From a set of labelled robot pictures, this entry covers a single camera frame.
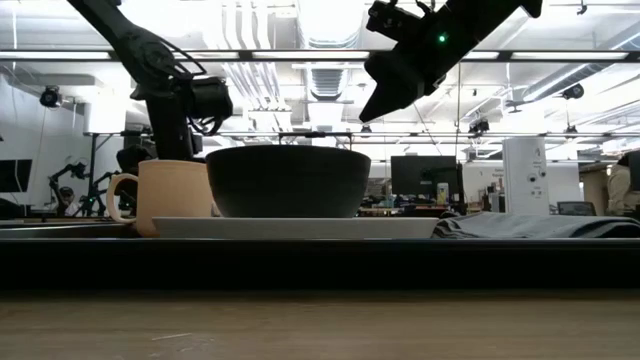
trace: bowl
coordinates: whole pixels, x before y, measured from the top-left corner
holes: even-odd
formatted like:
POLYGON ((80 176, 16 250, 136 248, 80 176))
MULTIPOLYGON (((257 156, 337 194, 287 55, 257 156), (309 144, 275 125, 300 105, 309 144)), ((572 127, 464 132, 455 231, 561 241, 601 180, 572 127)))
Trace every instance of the bowl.
POLYGON ((336 148, 256 145, 207 155, 213 198, 224 217, 350 218, 371 159, 336 148))

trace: beige ceramic mug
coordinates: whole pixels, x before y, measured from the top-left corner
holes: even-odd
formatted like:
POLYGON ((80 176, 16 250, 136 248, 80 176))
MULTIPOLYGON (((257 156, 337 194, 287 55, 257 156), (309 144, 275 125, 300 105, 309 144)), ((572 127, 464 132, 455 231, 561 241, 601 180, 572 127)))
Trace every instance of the beige ceramic mug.
POLYGON ((139 176, 120 174, 111 179, 107 209, 116 222, 136 224, 144 237, 159 236, 153 218, 210 217, 213 196, 207 166, 187 161, 149 160, 140 162, 139 176), (124 219, 115 204, 115 191, 122 180, 138 182, 137 218, 124 219))

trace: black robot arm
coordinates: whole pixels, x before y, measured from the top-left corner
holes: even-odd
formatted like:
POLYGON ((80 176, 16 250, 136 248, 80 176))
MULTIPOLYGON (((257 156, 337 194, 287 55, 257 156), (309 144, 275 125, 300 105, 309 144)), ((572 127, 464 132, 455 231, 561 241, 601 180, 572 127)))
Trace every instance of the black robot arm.
POLYGON ((374 53, 365 69, 377 82, 360 120, 367 122, 406 108, 431 95, 462 58, 523 7, 537 18, 543 0, 449 0, 437 12, 416 1, 424 12, 415 16, 389 3, 375 1, 367 29, 396 40, 389 53, 374 53))
POLYGON ((58 201, 58 208, 57 208, 58 216, 64 216, 64 212, 67 210, 67 207, 68 207, 64 203, 64 201, 62 201, 62 194, 60 194, 60 184, 58 183, 60 176, 70 172, 71 177, 84 180, 84 178, 86 177, 84 173, 86 168, 87 166, 83 163, 77 163, 75 165, 67 164, 60 171, 49 176, 49 187, 51 188, 51 191, 53 191, 53 194, 56 196, 56 200, 58 201))
POLYGON ((206 70, 187 53, 129 21, 118 10, 120 0, 68 2, 111 44, 138 84, 131 98, 147 103, 158 157, 190 160, 194 146, 188 121, 193 124, 193 119, 208 119, 204 123, 215 124, 208 131, 213 134, 232 114, 233 104, 224 80, 194 79, 206 74, 206 70), (199 72, 190 72, 172 51, 191 60, 199 72))

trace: white plate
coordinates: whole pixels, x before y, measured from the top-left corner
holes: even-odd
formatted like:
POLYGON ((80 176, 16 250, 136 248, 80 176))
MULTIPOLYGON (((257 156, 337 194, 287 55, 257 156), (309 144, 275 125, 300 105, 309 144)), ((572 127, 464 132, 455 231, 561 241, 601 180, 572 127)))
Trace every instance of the white plate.
POLYGON ((437 222, 435 218, 153 218, 163 238, 229 240, 425 239, 437 222))

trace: folded towel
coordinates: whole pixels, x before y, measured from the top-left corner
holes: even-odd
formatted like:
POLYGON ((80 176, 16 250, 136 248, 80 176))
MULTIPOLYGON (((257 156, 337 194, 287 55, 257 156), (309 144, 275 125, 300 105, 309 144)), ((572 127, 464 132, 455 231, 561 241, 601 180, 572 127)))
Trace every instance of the folded towel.
POLYGON ((640 238, 640 222, 622 217, 478 213, 443 219, 434 238, 640 238))

